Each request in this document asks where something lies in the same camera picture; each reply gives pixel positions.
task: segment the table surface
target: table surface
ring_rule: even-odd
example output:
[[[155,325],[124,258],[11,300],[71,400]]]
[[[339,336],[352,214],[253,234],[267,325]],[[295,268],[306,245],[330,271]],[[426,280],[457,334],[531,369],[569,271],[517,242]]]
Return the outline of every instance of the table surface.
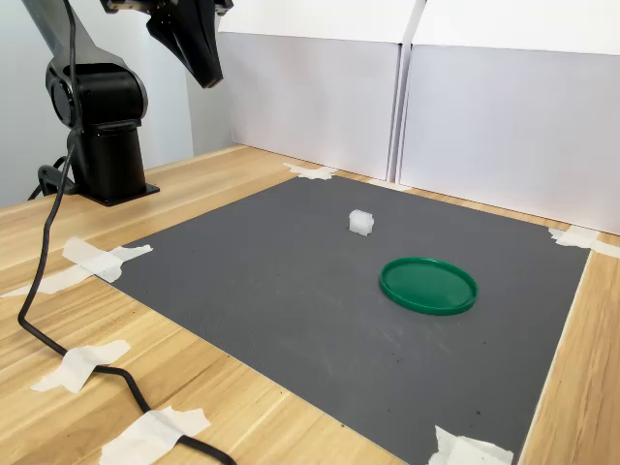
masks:
[[[51,231],[46,275],[75,235],[100,249],[140,239],[296,174],[282,155],[235,146],[146,174],[159,194],[105,208],[66,197]],[[358,181],[365,176],[336,173]],[[441,202],[565,230],[569,225],[417,189]],[[0,294],[29,284],[51,199],[0,209]],[[600,234],[620,245],[620,237]],[[620,463],[620,273],[617,259],[592,252],[519,463]],[[60,357],[17,324],[23,297],[0,299],[0,450],[4,463],[97,463],[101,446],[140,416],[125,383],[94,374],[78,394],[29,389]],[[125,339],[128,369],[155,409],[203,408],[211,427],[198,437],[238,463],[400,463],[355,431],[150,308],[91,277],[62,292],[38,294],[36,327],[72,348]],[[182,446],[161,463],[210,463]]]

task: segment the green lid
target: green lid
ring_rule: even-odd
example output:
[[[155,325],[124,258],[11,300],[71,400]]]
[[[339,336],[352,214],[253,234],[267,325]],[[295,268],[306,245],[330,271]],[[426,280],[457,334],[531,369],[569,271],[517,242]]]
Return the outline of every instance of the green lid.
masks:
[[[403,307],[430,315],[454,315],[469,310],[478,285],[453,264],[423,257],[397,259],[381,271],[381,289]]]

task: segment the masking tape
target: masking tape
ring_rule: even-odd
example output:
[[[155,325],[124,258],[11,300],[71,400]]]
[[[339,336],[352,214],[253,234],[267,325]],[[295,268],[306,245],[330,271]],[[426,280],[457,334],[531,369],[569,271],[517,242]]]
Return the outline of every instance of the masking tape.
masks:
[[[84,346],[70,349],[62,357],[60,366],[44,376],[32,390],[44,392],[64,386],[73,394],[78,393],[97,365],[108,365],[117,361],[131,346],[127,341],[114,341],[105,346]]]
[[[307,169],[292,165],[290,163],[284,163],[285,167],[290,168],[290,172],[299,173],[298,177],[307,177],[308,179],[331,179],[334,172],[338,171],[336,168],[320,167],[316,169]]]
[[[96,274],[103,280],[113,283],[121,275],[120,266],[140,255],[144,255],[153,248],[150,245],[143,245],[128,249],[126,247],[116,247],[105,252],[97,247],[84,242],[77,237],[67,240],[62,255],[75,265],[58,273],[44,278],[39,285],[39,293],[55,294],[58,291],[69,288],[84,279]],[[31,285],[23,286],[0,297],[13,297],[16,295],[26,295],[30,291]]]
[[[100,465],[149,465],[183,436],[196,436],[211,425],[202,409],[177,412],[172,407],[146,412],[120,436],[102,447]]]
[[[549,232],[551,233],[551,238],[555,239],[556,244],[592,249],[599,254],[620,259],[620,247],[599,241],[597,239],[599,236],[598,231],[588,230],[580,226],[571,226],[566,231],[549,228]]]
[[[405,192],[411,189],[409,186],[403,186],[401,184],[394,184],[393,182],[382,181],[380,179],[370,179],[368,184],[372,184],[373,186],[385,187],[387,189],[391,189],[392,191]]]
[[[511,465],[512,452],[497,446],[466,438],[453,436],[435,426],[438,451],[427,465]]]

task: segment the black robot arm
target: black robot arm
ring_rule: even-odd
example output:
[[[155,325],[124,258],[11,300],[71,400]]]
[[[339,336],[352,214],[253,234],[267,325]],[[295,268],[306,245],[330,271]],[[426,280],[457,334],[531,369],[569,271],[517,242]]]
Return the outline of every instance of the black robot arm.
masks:
[[[68,145],[75,184],[66,193],[79,193],[107,206],[158,192],[145,182],[138,127],[148,105],[140,78],[118,56],[93,43],[76,19],[77,89],[69,72],[69,30],[63,0],[22,0],[53,53],[46,70],[46,88],[58,118],[71,132]],[[215,44],[215,15],[225,14],[231,0],[101,0],[107,13],[131,9],[149,14],[149,33],[187,67],[202,87],[222,79]],[[44,194],[54,194],[59,171],[39,169]]]

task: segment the power cord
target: power cord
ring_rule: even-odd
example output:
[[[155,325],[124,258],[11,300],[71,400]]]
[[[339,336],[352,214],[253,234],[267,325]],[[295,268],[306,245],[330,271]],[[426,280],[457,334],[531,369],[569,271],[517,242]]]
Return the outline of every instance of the power cord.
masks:
[[[55,168],[60,168],[60,167],[62,167],[62,164],[63,164],[63,163],[65,163],[65,160],[67,160],[67,157],[64,157],[64,156],[63,156],[63,157],[60,157],[58,160],[56,160],[56,161],[54,162],[54,165],[53,165],[53,166],[54,166]],[[35,188],[35,190],[34,190],[34,191],[32,191],[32,194],[30,194],[30,197],[28,197],[27,202],[28,202],[28,201],[33,201],[34,199],[36,199],[36,198],[37,198],[37,196],[38,196],[39,194],[41,194],[41,192],[42,192],[42,191],[43,191],[43,189],[41,188],[41,184],[40,184],[40,185],[38,185],[38,186]]]
[[[69,149],[67,158],[64,160],[65,166],[63,167],[63,170],[62,170],[62,177],[60,179],[60,185],[58,186],[58,191],[56,192],[56,198],[54,200],[53,206],[51,207],[51,211],[49,212],[49,215],[47,216],[46,223],[44,224],[44,227],[43,227],[43,244],[41,247],[41,256],[39,257],[39,264],[37,265],[37,271],[35,273],[32,286],[30,287],[30,291],[28,292],[28,295],[26,296],[26,299],[24,300],[23,305],[21,306],[21,309],[19,310],[19,314],[17,315],[17,321],[19,322],[21,327],[23,327],[26,331],[28,331],[30,334],[32,334],[37,339],[42,341],[44,344],[46,344],[48,347],[53,349],[56,353],[58,353],[62,357],[65,354],[67,354],[67,349],[62,347],[57,342],[53,341],[51,338],[46,336],[42,331],[39,331],[38,329],[36,329],[30,323],[28,323],[26,321],[26,314],[28,313],[28,310],[30,309],[30,306],[32,305],[35,295],[37,294],[37,290],[39,289],[39,286],[41,285],[41,280],[43,279],[43,274],[46,269],[46,263],[47,263],[47,252],[49,250],[49,230],[51,229],[51,224],[53,223],[54,218],[56,217],[56,214],[58,213],[58,208],[60,207],[62,196],[65,190],[65,184],[67,182],[67,175],[69,172],[69,166],[71,165],[71,158],[76,151],[76,144],[78,144],[80,141],[79,135],[82,131],[81,106],[79,105],[79,101],[78,101],[78,78],[77,78],[77,73],[76,73],[76,19],[74,18],[73,10],[71,8],[69,0],[63,0],[63,3],[67,10],[67,16],[69,18],[69,24],[71,27],[70,41],[69,41],[70,43],[69,44],[69,49],[70,49],[69,68],[70,68],[71,85],[73,88],[73,94],[74,94],[74,99],[75,99],[75,109],[76,109],[76,122],[75,122],[74,129],[72,130],[72,132],[75,133],[74,137],[72,137],[74,143]],[[134,396],[134,398],[136,399],[136,402],[138,402],[140,409],[144,413],[151,410],[148,403],[144,399],[144,396],[138,389],[138,385],[136,384],[136,381],[134,380],[132,375],[127,370],[124,370],[122,368],[115,368],[113,366],[97,365],[93,371],[96,373],[105,373],[105,374],[116,375],[116,376],[122,377],[127,383],[127,386],[129,386],[129,389],[132,392],[132,395]],[[183,435],[179,438],[177,443],[183,444],[189,448],[199,450],[207,455],[210,455],[211,457],[215,458],[216,460],[219,460],[221,463],[225,465],[236,465],[233,458],[227,455],[225,452],[222,452],[221,450],[216,449],[213,446],[210,446],[209,444],[199,441],[198,439]]]

